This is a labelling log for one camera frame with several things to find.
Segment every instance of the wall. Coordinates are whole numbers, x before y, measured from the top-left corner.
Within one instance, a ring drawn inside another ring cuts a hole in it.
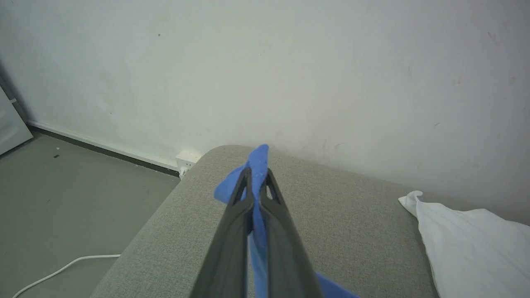
[[[527,1],[21,1],[0,61],[34,123],[174,164],[293,155],[530,211]]]

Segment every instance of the black baseboard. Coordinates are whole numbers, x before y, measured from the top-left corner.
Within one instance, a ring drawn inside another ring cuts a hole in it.
[[[168,168],[164,168],[163,166],[159,166],[159,165],[152,164],[152,163],[149,163],[149,162],[145,162],[145,161],[141,161],[141,160],[138,160],[138,159],[134,159],[132,157],[128,157],[126,155],[119,154],[119,153],[116,153],[116,152],[113,152],[113,151],[110,151],[110,150],[107,150],[107,149],[99,148],[97,146],[94,146],[94,145],[91,145],[91,144],[87,144],[87,143],[78,141],[76,139],[72,139],[72,138],[65,137],[65,136],[60,135],[60,134],[49,132],[49,131],[47,131],[45,129],[42,129],[42,128],[39,128],[39,127],[35,127],[35,126],[28,126],[28,127],[29,127],[29,129],[32,132],[37,132],[37,133],[41,133],[41,134],[44,134],[44,135],[48,135],[48,136],[54,137],[56,139],[65,141],[65,142],[69,142],[70,144],[74,144],[76,146],[86,148],[88,150],[96,151],[98,153],[105,154],[105,155],[108,155],[108,156],[111,156],[111,157],[115,157],[117,159],[121,159],[121,160],[124,160],[124,161],[128,161],[128,162],[131,162],[133,164],[141,165],[141,166],[143,166],[145,168],[148,168],[148,169],[151,169],[151,170],[155,170],[155,171],[158,171],[158,172],[161,172],[161,173],[164,173],[164,174],[168,174],[168,175],[171,175],[171,176],[179,177],[179,173],[177,171],[174,171],[174,170],[171,170],[171,169],[168,169]]]

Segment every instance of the floor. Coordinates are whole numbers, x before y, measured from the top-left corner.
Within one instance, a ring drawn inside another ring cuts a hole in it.
[[[178,182],[47,135],[0,156],[0,297],[77,257],[121,253]],[[78,262],[20,297],[89,297],[114,260]]]

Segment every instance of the pillowcase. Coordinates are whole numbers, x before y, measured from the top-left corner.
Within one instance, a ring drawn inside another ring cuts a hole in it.
[[[418,219],[440,298],[530,297],[530,227],[486,209],[455,211],[399,198]]]

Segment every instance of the electrical outlet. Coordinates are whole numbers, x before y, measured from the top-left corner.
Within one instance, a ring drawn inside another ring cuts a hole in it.
[[[195,165],[201,158],[200,154],[191,151],[182,151],[176,156],[176,167],[179,169],[179,175],[184,176],[187,171]]]

